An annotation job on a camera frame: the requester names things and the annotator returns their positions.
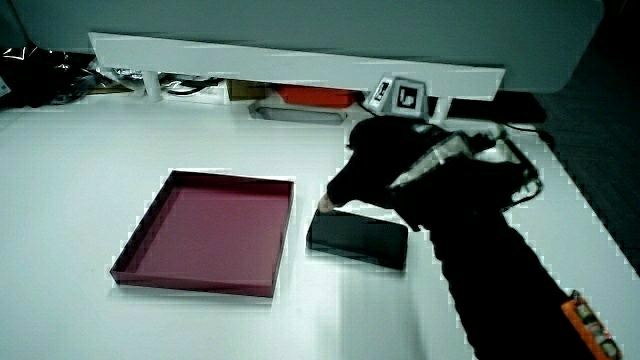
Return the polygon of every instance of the black phone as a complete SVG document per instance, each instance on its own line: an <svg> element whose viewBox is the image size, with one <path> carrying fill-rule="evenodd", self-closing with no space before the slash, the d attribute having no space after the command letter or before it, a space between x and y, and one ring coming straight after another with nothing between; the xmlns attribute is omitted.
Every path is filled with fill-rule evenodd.
<svg viewBox="0 0 640 360"><path fill-rule="evenodd" d="M307 247L333 255L402 270L407 259L406 226L333 210L316 210Z"/></svg>

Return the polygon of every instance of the white device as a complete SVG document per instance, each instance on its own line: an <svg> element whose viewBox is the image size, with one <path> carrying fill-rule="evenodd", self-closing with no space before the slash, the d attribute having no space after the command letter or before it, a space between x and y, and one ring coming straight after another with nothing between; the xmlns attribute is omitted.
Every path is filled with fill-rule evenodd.
<svg viewBox="0 0 640 360"><path fill-rule="evenodd" d="M377 115L429 120L427 86L424 82L385 75L364 103Z"/></svg>

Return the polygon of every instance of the black cable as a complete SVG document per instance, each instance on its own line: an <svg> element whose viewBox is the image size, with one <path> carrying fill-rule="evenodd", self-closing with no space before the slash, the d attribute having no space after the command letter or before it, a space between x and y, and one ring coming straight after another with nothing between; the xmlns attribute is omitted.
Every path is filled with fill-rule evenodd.
<svg viewBox="0 0 640 360"><path fill-rule="evenodd" d="M362 108L364 111L368 112L369 114L377 117L378 114L373 113L371 110L367 109L366 107L364 107L364 105L362 105L361 101L356 101L356 103L358 103L358 106L360 106L360 108Z"/></svg>
<svg viewBox="0 0 640 360"><path fill-rule="evenodd" d="M204 89L205 88L195 88L195 89L185 90L185 91L167 90L167 93L171 95L192 95Z"/></svg>
<svg viewBox="0 0 640 360"><path fill-rule="evenodd" d="M539 131L537 129L531 130L531 129L523 129L523 128L519 128L519 127L515 127L513 125L509 125L509 124L502 124L506 127L510 127L514 130L518 130L518 131L525 131L525 132L534 132L534 133L539 133Z"/></svg>
<svg viewBox="0 0 640 360"><path fill-rule="evenodd" d="M556 141L554 140L553 136L551 136L551 134L549 134L548 132L546 132L544 130L523 129L523 128L512 126L512 125L509 125L509 124L503 124L503 123L498 123L498 124L504 125L506 127L509 127L511 129L518 130L518 131L536 133L540 137L540 140L544 141L547 144L547 146L549 146L549 149L551 149L553 151L553 149L555 148Z"/></svg>

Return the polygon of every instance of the table surface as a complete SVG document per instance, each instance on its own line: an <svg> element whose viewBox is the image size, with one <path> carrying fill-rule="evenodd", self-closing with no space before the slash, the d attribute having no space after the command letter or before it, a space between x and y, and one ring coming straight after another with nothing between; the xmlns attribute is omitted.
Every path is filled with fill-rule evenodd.
<svg viewBox="0 0 640 360"><path fill-rule="evenodd" d="M267 121L248 104L112 94L0 112L0 358L473 357L428 232L410 233L404 272L306 249L318 200L350 156L349 131L367 116ZM545 189L509 222L563 289L585 295L625 358L640 359L637 274L546 145L513 139ZM295 181L273 299L115 285L108 270L171 169ZM345 210L403 223L360 202ZM495 274L526 291L508 275Z"/></svg>

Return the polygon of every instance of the red box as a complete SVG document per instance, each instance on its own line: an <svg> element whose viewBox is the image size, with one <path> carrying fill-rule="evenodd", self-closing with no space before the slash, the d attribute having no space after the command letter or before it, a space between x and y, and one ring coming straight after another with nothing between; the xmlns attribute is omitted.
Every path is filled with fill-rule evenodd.
<svg viewBox="0 0 640 360"><path fill-rule="evenodd" d="M357 99L357 92L351 90L321 87L278 85L276 91L289 104L345 109Z"/></svg>
<svg viewBox="0 0 640 360"><path fill-rule="evenodd" d="M118 284L273 297L293 182L173 171L111 268Z"/></svg>

